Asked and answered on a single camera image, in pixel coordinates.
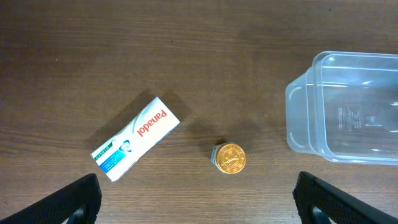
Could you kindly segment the white Panadol box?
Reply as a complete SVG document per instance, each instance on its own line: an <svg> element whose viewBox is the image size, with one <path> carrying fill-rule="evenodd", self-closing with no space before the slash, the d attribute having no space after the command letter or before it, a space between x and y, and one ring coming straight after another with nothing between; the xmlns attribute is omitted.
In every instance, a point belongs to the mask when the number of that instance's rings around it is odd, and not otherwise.
<svg viewBox="0 0 398 224"><path fill-rule="evenodd" d="M91 157L115 182L179 124L178 118L156 97L120 132L93 151Z"/></svg>

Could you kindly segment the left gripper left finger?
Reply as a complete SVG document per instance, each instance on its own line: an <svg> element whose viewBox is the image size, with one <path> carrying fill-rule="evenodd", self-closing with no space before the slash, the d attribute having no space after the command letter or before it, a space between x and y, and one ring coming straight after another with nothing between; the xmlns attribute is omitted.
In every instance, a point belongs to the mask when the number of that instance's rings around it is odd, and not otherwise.
<svg viewBox="0 0 398 224"><path fill-rule="evenodd" d="M101 189L96 174L87 174L1 223L94 224L101 206Z"/></svg>

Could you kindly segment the small gold-lid jar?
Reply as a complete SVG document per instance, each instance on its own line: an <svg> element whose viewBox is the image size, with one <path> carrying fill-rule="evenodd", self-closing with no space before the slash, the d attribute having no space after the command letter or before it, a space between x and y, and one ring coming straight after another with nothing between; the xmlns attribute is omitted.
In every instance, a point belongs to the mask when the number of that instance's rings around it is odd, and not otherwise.
<svg viewBox="0 0 398 224"><path fill-rule="evenodd" d="M241 172L247 162L246 153L234 142L225 142L213 148L211 162L225 174Z"/></svg>

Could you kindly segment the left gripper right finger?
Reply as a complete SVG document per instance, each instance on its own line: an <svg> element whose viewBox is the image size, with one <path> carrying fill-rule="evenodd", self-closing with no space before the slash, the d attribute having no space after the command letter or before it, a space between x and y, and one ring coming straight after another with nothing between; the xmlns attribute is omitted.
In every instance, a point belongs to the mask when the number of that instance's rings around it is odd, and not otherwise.
<svg viewBox="0 0 398 224"><path fill-rule="evenodd" d="M299 173L292 194L302 223L397 223L397 218L308 172Z"/></svg>

